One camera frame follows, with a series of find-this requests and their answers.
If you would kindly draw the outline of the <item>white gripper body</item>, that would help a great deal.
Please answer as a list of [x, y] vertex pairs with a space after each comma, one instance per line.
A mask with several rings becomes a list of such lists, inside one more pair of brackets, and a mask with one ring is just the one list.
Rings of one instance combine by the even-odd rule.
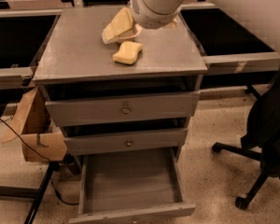
[[146, 29], [159, 29], [179, 13], [185, 0], [130, 0], [134, 21]]

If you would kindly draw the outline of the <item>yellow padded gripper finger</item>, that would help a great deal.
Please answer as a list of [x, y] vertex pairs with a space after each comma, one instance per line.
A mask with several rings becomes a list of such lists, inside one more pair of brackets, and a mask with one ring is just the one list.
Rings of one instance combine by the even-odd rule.
[[170, 23], [163, 26], [163, 29], [176, 29], [177, 28], [177, 20], [173, 19]]
[[131, 11], [124, 7], [102, 31], [105, 44], [116, 42], [122, 35], [133, 31], [133, 17]]

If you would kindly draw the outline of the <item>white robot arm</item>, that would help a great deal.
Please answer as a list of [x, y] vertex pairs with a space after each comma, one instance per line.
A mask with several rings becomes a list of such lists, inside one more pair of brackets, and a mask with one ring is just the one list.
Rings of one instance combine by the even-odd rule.
[[[133, 20], [147, 29], [170, 23], [185, 0], [130, 0]], [[280, 0], [206, 0], [280, 53]]]

